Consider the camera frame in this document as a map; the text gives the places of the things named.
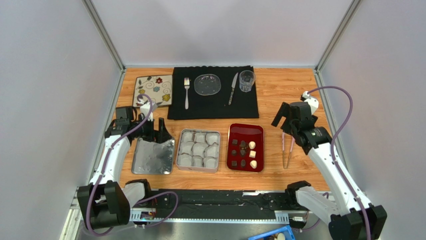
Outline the pink metal tongs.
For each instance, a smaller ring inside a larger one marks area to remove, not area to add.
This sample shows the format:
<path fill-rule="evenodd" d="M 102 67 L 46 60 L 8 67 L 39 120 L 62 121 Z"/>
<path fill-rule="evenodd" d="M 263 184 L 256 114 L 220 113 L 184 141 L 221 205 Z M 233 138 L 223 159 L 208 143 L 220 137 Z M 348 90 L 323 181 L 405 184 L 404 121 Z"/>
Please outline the pink metal tongs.
<path fill-rule="evenodd" d="M 288 169 L 289 167 L 290 161 L 292 159 L 294 144 L 295 144 L 295 139 L 291 137 L 290 143 L 288 144 L 288 147 L 286 147 L 287 146 L 286 139 L 287 139 L 287 134 L 283 132 L 281 135 L 281 145 L 282 145 L 282 163 L 283 163 L 284 169 Z"/>

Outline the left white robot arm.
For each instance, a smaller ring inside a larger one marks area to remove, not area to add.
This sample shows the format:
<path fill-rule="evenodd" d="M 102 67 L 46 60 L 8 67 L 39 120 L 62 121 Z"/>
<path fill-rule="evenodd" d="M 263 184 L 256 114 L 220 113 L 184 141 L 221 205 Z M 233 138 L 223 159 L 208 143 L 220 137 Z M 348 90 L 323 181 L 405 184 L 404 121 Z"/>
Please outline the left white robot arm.
<path fill-rule="evenodd" d="M 172 138 L 164 119 L 159 118 L 159 129 L 154 129 L 155 103 L 146 103 L 137 110 L 133 106 L 118 107 L 115 119 L 104 133 L 104 149 L 98 168 L 88 185 L 77 190 L 77 200 L 86 229 L 97 236 L 97 229 L 126 225 L 131 209 L 151 190 L 145 179 L 132 180 L 124 188 L 119 185 L 125 157 L 133 140 L 162 144 Z"/>

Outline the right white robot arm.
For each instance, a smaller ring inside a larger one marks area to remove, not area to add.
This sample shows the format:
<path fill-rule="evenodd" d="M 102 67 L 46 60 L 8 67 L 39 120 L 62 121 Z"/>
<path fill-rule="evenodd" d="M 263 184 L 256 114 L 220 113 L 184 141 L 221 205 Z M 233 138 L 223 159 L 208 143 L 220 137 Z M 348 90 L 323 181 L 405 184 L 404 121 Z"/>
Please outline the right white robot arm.
<path fill-rule="evenodd" d="M 388 217 L 381 205 L 373 205 L 359 189 L 332 149 L 332 137 L 324 127 L 316 126 L 312 108 L 318 102 L 283 102 L 272 121 L 276 127 L 284 118 L 281 129 L 317 166 L 331 190 L 333 200 L 318 193 L 307 181 L 289 184 L 286 191 L 293 201 L 314 213 L 328 226 L 334 240 L 377 240 Z"/>

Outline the silver chocolate tin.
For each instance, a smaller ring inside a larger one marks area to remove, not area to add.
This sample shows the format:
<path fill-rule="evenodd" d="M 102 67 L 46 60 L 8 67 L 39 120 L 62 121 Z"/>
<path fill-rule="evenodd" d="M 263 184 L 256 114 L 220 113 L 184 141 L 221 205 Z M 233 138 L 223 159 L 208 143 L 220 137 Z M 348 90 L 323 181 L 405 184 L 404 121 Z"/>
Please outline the silver chocolate tin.
<path fill-rule="evenodd" d="M 216 173 L 220 161 L 221 134 L 214 130 L 183 129 L 178 142 L 176 166 L 182 171 Z"/>

